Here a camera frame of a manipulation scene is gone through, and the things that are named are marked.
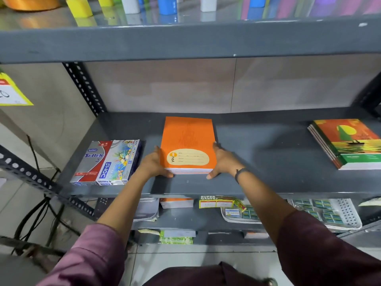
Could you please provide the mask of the white plastic tray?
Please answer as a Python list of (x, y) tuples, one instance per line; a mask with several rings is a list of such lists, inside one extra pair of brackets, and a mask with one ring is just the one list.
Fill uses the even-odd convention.
[(254, 208), (246, 206), (243, 211), (238, 207), (222, 207), (221, 214), (225, 221), (239, 224), (262, 224)]

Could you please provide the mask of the orange plastic container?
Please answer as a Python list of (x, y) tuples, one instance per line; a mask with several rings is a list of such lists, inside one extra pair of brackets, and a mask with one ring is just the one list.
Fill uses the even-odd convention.
[(61, 7), (59, 0), (1, 0), (4, 4), (15, 11), (38, 12), (48, 11)]

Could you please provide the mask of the white perforated basket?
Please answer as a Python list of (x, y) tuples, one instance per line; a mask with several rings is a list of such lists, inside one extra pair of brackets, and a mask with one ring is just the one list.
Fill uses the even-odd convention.
[[(331, 201), (334, 209), (339, 212), (342, 220), (344, 221), (344, 225), (341, 225), (341, 226), (328, 225), (320, 221), (331, 232), (341, 233), (341, 232), (347, 232), (350, 230), (360, 230), (362, 228), (362, 221), (351, 199), (329, 199), (329, 200)], [(287, 202), (290, 205), (292, 205), (291, 201), (292, 199), (287, 199)]]

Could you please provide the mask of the small orange notebook stack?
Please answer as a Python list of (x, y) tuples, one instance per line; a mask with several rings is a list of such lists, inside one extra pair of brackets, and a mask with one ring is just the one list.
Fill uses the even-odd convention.
[(193, 208), (194, 199), (192, 198), (160, 198), (163, 209), (182, 209)]

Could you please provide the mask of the row of colourful bottles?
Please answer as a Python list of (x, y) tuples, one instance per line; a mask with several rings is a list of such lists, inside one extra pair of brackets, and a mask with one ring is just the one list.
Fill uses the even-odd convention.
[(180, 16), (195, 9), (200, 13), (217, 13), (232, 9), (238, 20), (300, 19), (325, 17), (381, 17), (381, 0), (65, 0), (100, 8), (122, 9), (123, 14), (147, 13)]

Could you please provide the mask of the black wristband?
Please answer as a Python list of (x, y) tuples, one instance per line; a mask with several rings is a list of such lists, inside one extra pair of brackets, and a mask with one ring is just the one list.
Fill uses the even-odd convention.
[(240, 176), (240, 174), (242, 174), (242, 173), (246, 173), (246, 172), (249, 172), (250, 173), (250, 170), (248, 169), (248, 168), (241, 168), (241, 169), (237, 169), (236, 170), (236, 174), (235, 174), (235, 176), (234, 176), (234, 178), (235, 178), (235, 181), (238, 183), (238, 184), (240, 184), (240, 182), (239, 182), (239, 176)]

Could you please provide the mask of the yellow price tag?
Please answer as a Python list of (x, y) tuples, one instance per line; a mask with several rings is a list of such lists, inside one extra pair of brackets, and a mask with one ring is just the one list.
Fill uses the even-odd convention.
[(33, 106), (16, 83), (4, 72), (0, 72), (0, 106)]

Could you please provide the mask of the white shelf tag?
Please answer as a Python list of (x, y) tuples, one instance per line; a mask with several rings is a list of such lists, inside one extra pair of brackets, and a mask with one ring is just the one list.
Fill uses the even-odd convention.
[(359, 207), (381, 207), (381, 197), (374, 197), (360, 202)]

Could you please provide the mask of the grey metal shelf rack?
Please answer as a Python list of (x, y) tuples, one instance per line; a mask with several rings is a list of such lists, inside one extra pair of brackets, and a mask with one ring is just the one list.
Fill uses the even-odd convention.
[[(18, 13), (0, 10), (0, 65), (52, 63), (69, 61), (116, 62), (223, 59), (244, 57), (305, 57), (381, 54), (381, 17), (328, 17), (301, 19), (236, 20), (231, 22), (188, 22), (143, 25), (96, 25), (90, 27), (28, 28), (15, 24), (26, 17), (42, 17), (50, 25), (50, 11)], [(375, 110), (381, 72), (355, 99), (355, 105), (343, 108), (258, 111), (250, 114), (232, 113), (217, 116), (219, 125), (233, 122), (264, 125), (284, 118), (285, 125), (306, 123), (320, 114), (324, 117), (344, 117), (359, 114), (381, 133), (381, 117)], [(315, 164), (304, 175), (312, 183), (301, 186), (296, 172), (301, 166), (279, 163), (284, 172), (279, 178), (283, 197), (298, 195), (330, 195), (330, 197), (381, 196), (381, 173), (328, 170), (319, 153)]]

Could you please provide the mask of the colourful crayon box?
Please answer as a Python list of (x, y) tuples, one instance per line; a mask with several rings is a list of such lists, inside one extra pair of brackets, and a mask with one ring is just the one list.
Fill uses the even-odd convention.
[(99, 186), (125, 185), (137, 168), (140, 139), (113, 140), (96, 182)]

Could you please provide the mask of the stack of green orange notebooks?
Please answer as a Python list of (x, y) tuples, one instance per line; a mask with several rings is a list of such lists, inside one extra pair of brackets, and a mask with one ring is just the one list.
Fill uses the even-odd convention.
[(381, 137), (359, 119), (314, 120), (307, 129), (338, 170), (381, 170)]

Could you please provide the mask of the green packet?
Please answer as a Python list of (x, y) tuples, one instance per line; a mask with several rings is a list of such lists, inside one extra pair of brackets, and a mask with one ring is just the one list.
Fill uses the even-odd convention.
[(193, 237), (165, 237), (166, 231), (160, 231), (161, 244), (193, 245)]

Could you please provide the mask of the silver red pencil box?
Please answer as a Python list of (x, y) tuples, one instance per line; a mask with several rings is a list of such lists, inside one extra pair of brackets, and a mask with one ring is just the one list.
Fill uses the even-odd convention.
[(86, 149), (70, 184), (74, 186), (98, 185), (97, 177), (111, 148), (112, 140), (92, 141)]

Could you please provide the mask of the person's right forearm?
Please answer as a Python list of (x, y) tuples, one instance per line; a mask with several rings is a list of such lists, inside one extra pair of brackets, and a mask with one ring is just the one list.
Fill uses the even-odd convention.
[(253, 173), (239, 176), (240, 186), (254, 208), (270, 239), (276, 245), (284, 220), (297, 210)]

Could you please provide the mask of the person's right hand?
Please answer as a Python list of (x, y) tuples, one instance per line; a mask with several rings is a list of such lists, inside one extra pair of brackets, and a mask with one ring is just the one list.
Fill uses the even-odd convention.
[(245, 167), (233, 153), (221, 148), (217, 142), (213, 143), (213, 150), (216, 155), (216, 166), (214, 169), (220, 169), (222, 173), (228, 173), (234, 177), (237, 169)]

